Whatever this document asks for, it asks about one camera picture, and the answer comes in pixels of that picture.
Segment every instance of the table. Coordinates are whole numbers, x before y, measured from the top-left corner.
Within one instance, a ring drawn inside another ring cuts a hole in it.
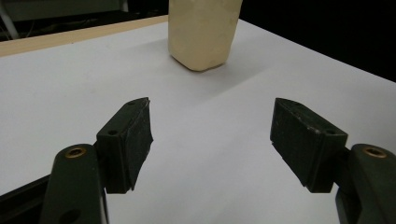
[[[166,20],[0,45],[0,194],[146,96],[154,142],[135,190],[107,195],[110,223],[337,223],[337,187],[310,194],[271,145],[276,97],[349,133],[347,147],[396,153],[395,83],[244,21],[226,64],[192,72],[169,55]]]

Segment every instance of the cream-colored object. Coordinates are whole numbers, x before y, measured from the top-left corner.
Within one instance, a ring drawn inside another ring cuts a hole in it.
[[[169,0],[168,48],[190,70],[225,63],[242,0]]]

